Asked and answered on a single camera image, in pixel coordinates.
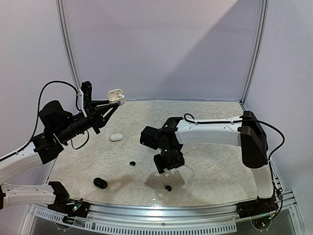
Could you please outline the beige charging case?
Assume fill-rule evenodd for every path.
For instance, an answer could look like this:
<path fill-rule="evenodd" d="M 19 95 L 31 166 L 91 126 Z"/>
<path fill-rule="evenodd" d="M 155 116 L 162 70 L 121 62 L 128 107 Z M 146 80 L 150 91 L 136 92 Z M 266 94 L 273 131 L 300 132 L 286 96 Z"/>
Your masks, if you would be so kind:
<path fill-rule="evenodd" d="M 126 97 L 123 94 L 122 89 L 114 89 L 107 93 L 109 104 L 117 104 L 118 106 L 122 106 L 126 102 Z"/>

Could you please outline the white earbud charging case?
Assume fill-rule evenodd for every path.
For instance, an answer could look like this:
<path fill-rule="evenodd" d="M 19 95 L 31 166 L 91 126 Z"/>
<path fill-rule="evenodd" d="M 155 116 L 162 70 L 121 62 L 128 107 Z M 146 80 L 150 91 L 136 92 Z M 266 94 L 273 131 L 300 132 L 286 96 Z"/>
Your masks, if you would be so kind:
<path fill-rule="evenodd" d="M 122 139 L 123 139 L 123 135 L 120 133 L 110 135 L 110 141 L 112 142 L 121 141 Z"/>

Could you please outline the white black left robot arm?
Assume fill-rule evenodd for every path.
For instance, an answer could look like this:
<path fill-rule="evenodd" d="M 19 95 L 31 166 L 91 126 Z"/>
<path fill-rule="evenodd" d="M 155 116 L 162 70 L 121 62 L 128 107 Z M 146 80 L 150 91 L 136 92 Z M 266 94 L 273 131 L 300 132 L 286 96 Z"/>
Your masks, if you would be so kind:
<path fill-rule="evenodd" d="M 99 134 L 116 109 L 125 103 L 124 100 L 91 101 L 87 110 L 76 115 L 65 111 L 60 102 L 53 100 L 47 103 L 39 118 L 44 131 L 31 138 L 30 143 L 15 153 L 0 159 L 0 207 L 5 208 L 25 204 L 55 205 L 61 212 L 69 212 L 73 203 L 69 194 L 60 182 L 49 182 L 44 185 L 18 186 L 6 181 L 25 170 L 44 165 L 58 157 L 69 140 L 92 128 Z"/>

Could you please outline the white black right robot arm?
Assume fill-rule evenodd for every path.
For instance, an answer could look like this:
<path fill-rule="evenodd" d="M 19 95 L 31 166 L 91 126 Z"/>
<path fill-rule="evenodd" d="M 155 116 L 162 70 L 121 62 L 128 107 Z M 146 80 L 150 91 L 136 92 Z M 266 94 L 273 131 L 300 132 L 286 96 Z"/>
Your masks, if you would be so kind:
<path fill-rule="evenodd" d="M 265 131 L 251 111 L 239 117 L 225 119 L 187 119 L 171 117 L 159 129 L 146 126 L 139 142 L 153 150 L 156 168 L 165 170 L 185 164 L 181 149 L 190 143 L 229 144 L 241 147 L 242 162 L 252 172 L 258 199 L 253 202 L 256 213 L 264 213 L 272 205 L 273 183 L 268 163 L 268 143 Z"/>

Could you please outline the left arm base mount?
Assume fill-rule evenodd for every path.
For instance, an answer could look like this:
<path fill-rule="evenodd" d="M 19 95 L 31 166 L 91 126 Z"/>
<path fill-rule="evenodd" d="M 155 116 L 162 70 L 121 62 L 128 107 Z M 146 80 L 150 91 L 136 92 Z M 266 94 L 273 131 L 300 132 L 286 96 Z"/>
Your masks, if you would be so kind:
<path fill-rule="evenodd" d="M 56 195 L 52 204 L 47 206 L 48 209 L 56 212 L 66 214 L 68 217 L 87 218 L 91 204 L 84 201 L 83 198 L 79 200 L 70 199 L 68 194 Z"/>

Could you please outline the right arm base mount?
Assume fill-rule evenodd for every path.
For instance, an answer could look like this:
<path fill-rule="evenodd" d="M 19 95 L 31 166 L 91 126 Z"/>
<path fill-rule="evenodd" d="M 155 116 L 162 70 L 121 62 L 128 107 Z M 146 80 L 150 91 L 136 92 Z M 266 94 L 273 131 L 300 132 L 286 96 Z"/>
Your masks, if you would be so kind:
<path fill-rule="evenodd" d="M 236 210 L 240 218 L 253 217 L 262 214 L 270 214 L 270 218 L 275 217 L 282 209 L 283 195 L 280 190 L 276 190 L 270 198 L 260 198 L 244 201 L 236 204 Z"/>

